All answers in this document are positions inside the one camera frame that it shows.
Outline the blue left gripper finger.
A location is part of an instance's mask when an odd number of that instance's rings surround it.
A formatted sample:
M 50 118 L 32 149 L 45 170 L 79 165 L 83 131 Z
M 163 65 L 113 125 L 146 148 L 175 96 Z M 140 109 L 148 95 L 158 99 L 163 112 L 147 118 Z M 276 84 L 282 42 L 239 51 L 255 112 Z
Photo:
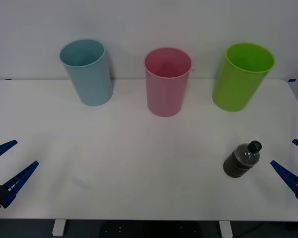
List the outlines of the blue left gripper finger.
M 0 208 L 7 208 L 12 203 L 18 192 L 25 185 L 38 165 L 39 162 L 34 161 L 16 176 L 8 180 L 6 183 L 0 185 Z
M 18 142 L 16 140 L 12 140 L 0 145 L 0 156 L 4 154 L 6 151 L 8 151 L 10 148 L 12 148 L 14 145 L 16 145 L 17 143 Z

